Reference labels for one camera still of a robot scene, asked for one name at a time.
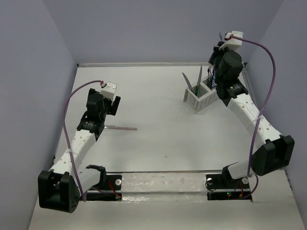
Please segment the pink handled knife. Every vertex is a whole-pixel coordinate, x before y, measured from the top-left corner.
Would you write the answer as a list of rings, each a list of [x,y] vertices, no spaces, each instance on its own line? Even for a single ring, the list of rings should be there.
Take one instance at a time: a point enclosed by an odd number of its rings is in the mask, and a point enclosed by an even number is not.
[[[132,130],[132,131],[138,130],[138,128],[136,128],[136,127],[108,126],[108,125],[105,125],[105,129]]]

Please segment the green handled knife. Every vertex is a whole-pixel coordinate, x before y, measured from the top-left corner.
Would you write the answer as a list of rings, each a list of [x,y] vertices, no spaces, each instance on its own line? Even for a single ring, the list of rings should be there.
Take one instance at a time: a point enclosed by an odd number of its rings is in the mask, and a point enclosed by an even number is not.
[[[198,91],[199,91],[199,87],[200,87],[200,84],[201,84],[201,78],[202,78],[202,65],[200,67],[200,72],[199,72],[197,84],[196,84],[196,87],[195,87],[195,95],[196,96],[198,96]]]

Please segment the black handled knife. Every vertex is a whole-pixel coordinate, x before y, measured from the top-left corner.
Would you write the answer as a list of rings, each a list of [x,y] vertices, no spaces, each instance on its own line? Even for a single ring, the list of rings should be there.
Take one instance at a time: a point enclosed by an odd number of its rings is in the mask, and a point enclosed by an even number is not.
[[[189,90],[192,91],[192,85],[191,85],[190,81],[188,80],[187,76],[186,76],[183,72],[182,72],[182,75],[183,75],[183,77],[184,77],[184,79],[185,79],[185,82],[186,82],[186,84],[187,84]]]

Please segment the long blue fork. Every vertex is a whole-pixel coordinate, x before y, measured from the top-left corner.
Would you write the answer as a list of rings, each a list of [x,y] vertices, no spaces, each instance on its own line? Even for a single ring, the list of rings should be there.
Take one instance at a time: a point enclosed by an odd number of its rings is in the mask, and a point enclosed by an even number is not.
[[[215,86],[216,86],[216,83],[215,83],[215,75],[214,75],[214,69],[212,69],[211,71],[210,71],[210,73],[211,73],[211,79],[210,79],[210,89],[212,90],[212,89],[214,89],[215,88]]]

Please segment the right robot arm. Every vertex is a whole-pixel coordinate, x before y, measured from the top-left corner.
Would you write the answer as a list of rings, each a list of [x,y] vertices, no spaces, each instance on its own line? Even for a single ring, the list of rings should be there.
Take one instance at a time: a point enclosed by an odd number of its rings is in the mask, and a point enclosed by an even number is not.
[[[238,45],[220,41],[213,48],[209,63],[213,66],[216,92],[252,137],[249,157],[225,166],[221,183],[231,188],[248,175],[264,176],[289,165],[295,141],[275,129],[253,103],[246,87],[238,79],[243,69]]]

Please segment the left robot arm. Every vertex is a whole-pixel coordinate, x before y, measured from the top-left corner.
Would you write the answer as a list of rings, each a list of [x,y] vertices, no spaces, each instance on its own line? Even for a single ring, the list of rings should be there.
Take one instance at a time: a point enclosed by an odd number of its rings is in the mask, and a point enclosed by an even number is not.
[[[121,200],[121,175],[108,174],[103,166],[82,165],[86,154],[105,128],[106,116],[117,112],[120,97],[115,95],[116,88],[116,84],[108,82],[101,91],[89,90],[86,111],[73,140],[59,160],[38,176],[41,208],[72,213],[91,189],[106,196],[113,195],[116,201]]]

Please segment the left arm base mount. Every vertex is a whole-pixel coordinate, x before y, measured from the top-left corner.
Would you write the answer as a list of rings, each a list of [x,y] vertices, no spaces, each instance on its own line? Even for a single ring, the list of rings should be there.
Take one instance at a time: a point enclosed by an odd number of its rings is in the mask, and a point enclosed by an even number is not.
[[[85,192],[86,201],[121,201],[122,175],[109,174],[105,167],[88,165],[87,169],[100,173],[99,182]]]

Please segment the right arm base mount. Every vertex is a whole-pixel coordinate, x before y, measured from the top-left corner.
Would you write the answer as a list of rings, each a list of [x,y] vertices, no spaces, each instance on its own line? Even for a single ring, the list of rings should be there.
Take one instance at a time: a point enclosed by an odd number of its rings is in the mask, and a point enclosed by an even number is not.
[[[252,200],[248,178],[243,177],[225,182],[221,174],[207,174],[206,183],[207,199],[215,200]]]

